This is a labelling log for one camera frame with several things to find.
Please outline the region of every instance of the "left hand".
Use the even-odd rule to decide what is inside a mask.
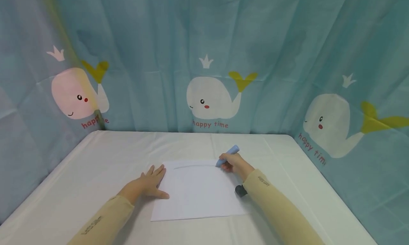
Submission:
[[[153,170],[154,166],[152,165],[146,174],[142,172],[141,177],[138,178],[138,180],[140,179],[144,184],[143,194],[160,199],[169,199],[169,194],[158,189],[159,183],[166,173],[165,166],[162,164],[158,169]]]
[[[165,173],[166,169],[163,164],[156,170],[154,170],[152,165],[146,174],[142,172],[140,178],[127,183],[118,195],[126,198],[132,205],[135,205],[136,200],[141,194],[160,199],[169,199],[169,194],[158,189]]]

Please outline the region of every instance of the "whale print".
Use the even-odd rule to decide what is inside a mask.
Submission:
[[[51,93],[60,110],[71,119],[87,118],[99,109],[105,113],[109,109],[109,102],[105,90],[100,83],[107,65],[92,67],[91,75],[98,83],[98,92],[95,92],[87,74],[81,68],[70,68],[58,75],[51,82]]]
[[[360,132],[347,138],[350,127],[349,103],[337,94],[321,94],[315,97],[304,118],[304,130],[332,158],[348,154],[365,134],[409,126],[409,118],[391,116],[378,119],[376,109],[369,102],[362,102],[364,121]]]
[[[186,91],[187,104],[196,118],[229,119],[237,114],[241,94],[257,77],[252,73],[243,79],[239,73],[230,72],[229,76],[236,81],[239,93],[232,101],[224,84],[217,78],[200,76],[193,78]]]

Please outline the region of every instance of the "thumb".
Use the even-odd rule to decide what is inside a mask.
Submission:
[[[154,196],[159,198],[159,199],[169,199],[169,194],[165,193],[164,191],[161,191],[159,189],[156,189],[156,192],[155,192]]]

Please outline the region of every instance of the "yellow whale tail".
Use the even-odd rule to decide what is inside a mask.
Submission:
[[[409,118],[404,116],[390,116],[378,119],[375,107],[369,102],[362,102],[361,109],[364,113],[364,123],[361,128],[363,134],[409,126]]]
[[[229,72],[229,76],[236,81],[237,89],[239,92],[244,91],[244,89],[257,78],[257,73],[251,73],[245,79],[243,79],[238,72]]]
[[[97,68],[92,67],[88,62],[82,60],[81,63],[87,69],[88,73],[94,78],[97,83],[102,82],[105,72],[108,70],[109,64],[107,61],[98,63]]]

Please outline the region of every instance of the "black object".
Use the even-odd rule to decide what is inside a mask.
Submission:
[[[246,189],[244,189],[244,186],[243,185],[240,185],[240,186],[236,186],[236,194],[240,197],[240,198],[242,198],[243,196],[245,196],[246,194],[247,194],[247,191],[246,191]]]

